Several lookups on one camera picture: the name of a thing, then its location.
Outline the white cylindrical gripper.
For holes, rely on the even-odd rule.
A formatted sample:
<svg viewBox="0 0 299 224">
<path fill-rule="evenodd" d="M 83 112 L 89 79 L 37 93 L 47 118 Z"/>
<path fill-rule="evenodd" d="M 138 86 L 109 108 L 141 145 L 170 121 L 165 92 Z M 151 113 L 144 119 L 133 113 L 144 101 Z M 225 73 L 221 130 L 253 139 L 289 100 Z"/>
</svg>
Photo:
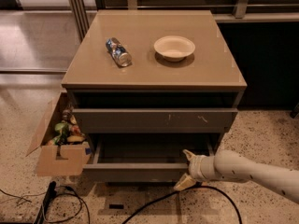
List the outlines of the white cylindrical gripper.
<svg viewBox="0 0 299 224">
<path fill-rule="evenodd" d="M 188 149 L 183 153 L 189 163 L 189 174 L 184 174 L 174 186 L 175 191 L 183 191 L 196 184 L 196 181 L 203 182 L 213 180 L 217 177 L 214 167 L 214 157 L 205 155 L 195 155 Z"/>
</svg>

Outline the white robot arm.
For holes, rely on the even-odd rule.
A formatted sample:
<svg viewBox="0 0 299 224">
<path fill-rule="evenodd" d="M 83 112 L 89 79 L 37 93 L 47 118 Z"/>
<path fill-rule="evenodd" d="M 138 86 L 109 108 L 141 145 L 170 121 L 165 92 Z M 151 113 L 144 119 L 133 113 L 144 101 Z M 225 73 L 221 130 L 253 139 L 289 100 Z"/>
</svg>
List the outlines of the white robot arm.
<svg viewBox="0 0 299 224">
<path fill-rule="evenodd" d="M 214 156 L 195 155 L 184 149 L 188 172 L 174 186 L 182 191 L 203 181 L 252 181 L 276 194 L 299 203 L 299 171 L 251 161 L 232 150 L 218 151 Z"/>
</svg>

